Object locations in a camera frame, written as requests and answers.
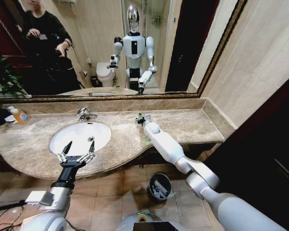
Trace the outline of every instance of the faucet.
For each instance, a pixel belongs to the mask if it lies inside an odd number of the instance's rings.
[[[82,122],[84,119],[96,119],[98,115],[91,113],[87,108],[83,107],[78,112],[79,122]]]

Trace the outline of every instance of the tiled floor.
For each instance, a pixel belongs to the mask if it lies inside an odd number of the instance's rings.
[[[149,201],[146,187],[151,176],[159,171],[169,176],[173,192],[165,203],[154,204]],[[173,166],[148,165],[142,169],[132,166],[100,179],[78,180],[75,182],[67,219],[79,229],[114,231],[128,214],[150,212],[162,220],[181,223],[191,231],[222,231],[208,204],[191,193],[185,178],[186,175]],[[0,205],[25,199],[31,190],[45,190],[51,183],[49,180],[16,176],[9,189],[0,197]],[[20,212],[21,208],[8,210],[0,217],[0,224],[12,223]],[[26,205],[14,224],[39,212],[36,207]]]

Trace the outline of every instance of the marble countertop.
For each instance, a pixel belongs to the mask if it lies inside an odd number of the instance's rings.
[[[109,143],[95,152],[95,158],[81,168],[78,178],[106,173],[133,160],[152,144],[135,118],[138,111],[102,112],[94,122],[112,131]],[[143,111],[180,144],[218,143],[224,137],[201,109]],[[75,114],[31,115],[27,124],[0,127],[0,154],[16,170],[27,175],[56,179],[62,167],[49,148],[51,137],[63,127],[78,123]]]
[[[103,95],[136,95],[137,91],[127,88],[115,88],[115,87],[101,87],[101,88],[85,88],[80,90],[73,90],[65,92],[59,95],[72,95],[72,96],[89,96],[89,93],[94,93],[96,96]]]

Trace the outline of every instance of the trash can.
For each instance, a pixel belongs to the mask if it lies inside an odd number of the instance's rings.
[[[102,83],[98,80],[97,76],[91,76],[90,80],[91,80],[93,87],[95,87],[95,88],[102,87]]]
[[[170,179],[164,173],[157,172],[151,178],[146,190],[150,200],[158,204],[167,200],[171,189]]]

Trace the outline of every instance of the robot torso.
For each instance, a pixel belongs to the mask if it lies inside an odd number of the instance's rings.
[[[144,37],[125,36],[123,38],[123,49],[126,56],[127,68],[140,68],[141,59],[145,53],[145,39]]]

